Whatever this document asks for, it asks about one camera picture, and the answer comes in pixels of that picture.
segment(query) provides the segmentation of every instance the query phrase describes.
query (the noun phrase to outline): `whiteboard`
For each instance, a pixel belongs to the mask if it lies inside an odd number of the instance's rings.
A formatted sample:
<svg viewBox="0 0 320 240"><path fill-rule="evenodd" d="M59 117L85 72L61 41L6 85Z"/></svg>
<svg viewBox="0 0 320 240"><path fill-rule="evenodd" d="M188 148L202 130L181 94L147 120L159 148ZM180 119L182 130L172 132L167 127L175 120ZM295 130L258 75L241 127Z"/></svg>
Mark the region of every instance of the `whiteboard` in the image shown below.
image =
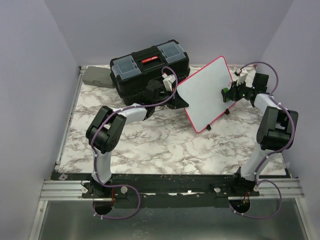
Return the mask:
<svg viewBox="0 0 320 240"><path fill-rule="evenodd" d="M206 129L235 102L223 102L221 90L232 82L224 56L219 56L179 83L177 92L189 107L184 108L197 133Z"/></svg>

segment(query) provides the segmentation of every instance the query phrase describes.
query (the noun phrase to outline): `metal floor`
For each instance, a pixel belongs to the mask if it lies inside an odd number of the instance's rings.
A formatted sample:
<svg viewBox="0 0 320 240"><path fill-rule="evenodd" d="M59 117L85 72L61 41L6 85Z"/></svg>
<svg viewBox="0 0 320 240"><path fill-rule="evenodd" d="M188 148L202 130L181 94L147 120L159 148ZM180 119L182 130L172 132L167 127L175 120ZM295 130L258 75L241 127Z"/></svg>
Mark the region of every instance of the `metal floor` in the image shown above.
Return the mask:
<svg viewBox="0 0 320 240"><path fill-rule="evenodd" d="M248 214L273 213L279 200L255 199ZM132 209L115 209L124 216ZM294 199L284 199L280 213L252 220L229 208L143 208L126 220L93 217L88 201L51 201L40 240L307 240Z"/></svg>

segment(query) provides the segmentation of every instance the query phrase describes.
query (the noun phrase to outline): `toolbox lid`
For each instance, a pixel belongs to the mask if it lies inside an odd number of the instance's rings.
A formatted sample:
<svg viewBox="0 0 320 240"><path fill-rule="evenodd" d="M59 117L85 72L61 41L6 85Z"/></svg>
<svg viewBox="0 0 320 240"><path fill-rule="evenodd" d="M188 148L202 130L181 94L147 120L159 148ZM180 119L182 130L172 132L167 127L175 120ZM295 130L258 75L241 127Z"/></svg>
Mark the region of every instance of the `toolbox lid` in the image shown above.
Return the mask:
<svg viewBox="0 0 320 240"><path fill-rule="evenodd" d="M131 55L114 60L113 64L111 67L113 74L120 75L121 79L127 79L141 73Z"/></svg>
<svg viewBox="0 0 320 240"><path fill-rule="evenodd" d="M184 54L184 49L181 47L181 45L176 44L173 41L160 45L157 48L161 51L168 64L186 57Z"/></svg>

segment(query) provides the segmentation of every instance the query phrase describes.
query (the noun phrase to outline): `toolbox handle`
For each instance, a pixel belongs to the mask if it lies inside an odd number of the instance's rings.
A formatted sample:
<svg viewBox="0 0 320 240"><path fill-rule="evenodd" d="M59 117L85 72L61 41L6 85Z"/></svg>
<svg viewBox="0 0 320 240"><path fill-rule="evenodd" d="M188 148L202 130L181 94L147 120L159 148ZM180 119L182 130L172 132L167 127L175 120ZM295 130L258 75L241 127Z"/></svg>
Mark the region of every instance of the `toolbox handle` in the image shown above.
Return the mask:
<svg viewBox="0 0 320 240"><path fill-rule="evenodd" d="M149 56L145 55L141 60L138 60L138 65L141 70L146 71L164 65L166 63L164 57L160 52L153 52L152 54L148 55Z"/></svg>

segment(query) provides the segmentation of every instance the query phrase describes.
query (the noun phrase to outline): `screw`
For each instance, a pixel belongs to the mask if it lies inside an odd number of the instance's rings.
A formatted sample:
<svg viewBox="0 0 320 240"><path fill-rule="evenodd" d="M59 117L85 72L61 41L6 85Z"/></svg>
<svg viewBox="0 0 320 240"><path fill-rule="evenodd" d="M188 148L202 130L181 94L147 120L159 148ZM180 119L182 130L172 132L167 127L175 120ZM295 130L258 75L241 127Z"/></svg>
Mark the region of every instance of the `screw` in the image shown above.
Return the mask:
<svg viewBox="0 0 320 240"><path fill-rule="evenodd" d="M83 188L81 189L81 192L82 192L83 194L86 194L86 193L88 192L88 189L86 189L85 187L83 187Z"/></svg>
<svg viewBox="0 0 320 240"><path fill-rule="evenodd" d="M221 192L221 188L218 187L218 186L215 186L215 187L214 187L214 191L218 194L218 193Z"/></svg>
<svg viewBox="0 0 320 240"><path fill-rule="evenodd" d="M128 188L126 186L121 187L121 193L125 194L128 192Z"/></svg>

